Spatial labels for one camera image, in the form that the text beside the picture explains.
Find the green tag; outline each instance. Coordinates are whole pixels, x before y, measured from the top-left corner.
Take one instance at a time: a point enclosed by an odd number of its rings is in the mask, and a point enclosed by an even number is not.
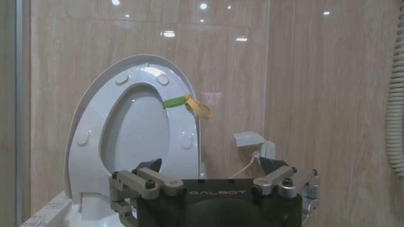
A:
[[[184,104],[185,104],[185,97],[181,96],[181,97],[172,98],[172,99],[164,101],[162,107],[165,109],[165,108],[174,107],[174,106],[184,105]]]

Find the yellow rubber band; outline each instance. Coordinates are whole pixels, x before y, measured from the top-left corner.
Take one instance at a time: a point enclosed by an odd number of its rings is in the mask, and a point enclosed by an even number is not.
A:
[[[210,108],[205,104],[192,99],[192,96],[189,94],[185,94],[184,98],[185,98],[185,103],[188,104],[193,112],[198,115],[198,117],[208,120],[212,117]]]

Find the toilet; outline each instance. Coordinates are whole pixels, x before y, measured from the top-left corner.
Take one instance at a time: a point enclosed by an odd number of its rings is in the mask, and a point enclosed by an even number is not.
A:
[[[160,158],[165,176],[200,177],[198,118],[185,105],[162,107],[185,94],[194,97],[189,81],[161,57],[125,58],[102,72],[73,115],[65,190],[38,211],[46,213],[41,226],[121,226],[109,208],[108,178],[141,162]]]

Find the toilet seat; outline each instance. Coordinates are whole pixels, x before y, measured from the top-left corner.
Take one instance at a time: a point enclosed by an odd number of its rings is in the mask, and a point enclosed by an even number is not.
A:
[[[194,97],[189,82],[161,57],[129,57],[102,72],[70,124],[65,194],[74,204],[85,193],[108,197],[110,173],[153,158],[162,159],[160,172],[168,177],[198,177],[197,117],[184,105],[166,109],[161,105],[184,94]]]

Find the shower hose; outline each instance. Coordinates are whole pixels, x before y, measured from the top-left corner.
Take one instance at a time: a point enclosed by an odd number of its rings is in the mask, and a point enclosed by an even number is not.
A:
[[[404,2],[401,1],[397,38],[392,59],[392,78],[385,111],[385,152],[392,171],[404,180],[402,112],[404,112]]]

